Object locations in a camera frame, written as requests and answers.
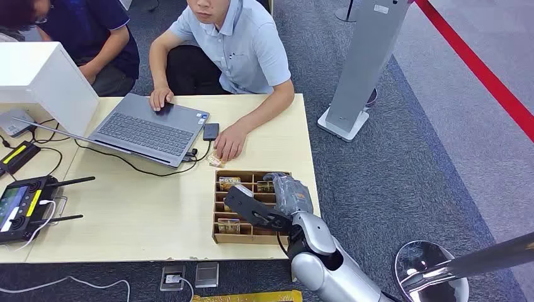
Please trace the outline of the person's right hand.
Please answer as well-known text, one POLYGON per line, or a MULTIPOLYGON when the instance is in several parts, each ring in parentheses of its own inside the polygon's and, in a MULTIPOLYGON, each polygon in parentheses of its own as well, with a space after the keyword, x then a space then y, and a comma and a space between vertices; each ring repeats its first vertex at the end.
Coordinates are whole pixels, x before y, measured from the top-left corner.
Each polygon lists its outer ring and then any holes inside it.
POLYGON ((165 107, 166 103, 172 101, 174 93, 168 86, 155 87, 149 97, 149 104, 153 111, 160 111, 165 107))

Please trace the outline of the person's left hand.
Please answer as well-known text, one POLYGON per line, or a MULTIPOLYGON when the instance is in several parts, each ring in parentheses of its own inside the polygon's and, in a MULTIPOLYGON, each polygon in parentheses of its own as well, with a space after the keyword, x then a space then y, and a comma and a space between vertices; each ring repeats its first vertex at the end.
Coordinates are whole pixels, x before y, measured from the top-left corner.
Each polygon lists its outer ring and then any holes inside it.
POLYGON ((226 128, 215 140, 216 157, 222 162, 228 162, 240 156, 246 136, 247 131, 237 124, 226 128))

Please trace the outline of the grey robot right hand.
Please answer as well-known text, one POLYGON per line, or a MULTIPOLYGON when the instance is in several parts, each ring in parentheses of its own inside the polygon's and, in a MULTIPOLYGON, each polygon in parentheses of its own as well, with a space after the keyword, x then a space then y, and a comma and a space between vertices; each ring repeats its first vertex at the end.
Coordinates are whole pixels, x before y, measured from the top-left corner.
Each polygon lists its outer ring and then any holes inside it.
POLYGON ((272 181, 276 197, 275 209, 287 216, 304 211, 314 212, 312 198, 307 186, 299 180, 283 172, 270 172, 263 177, 264 181, 272 181))

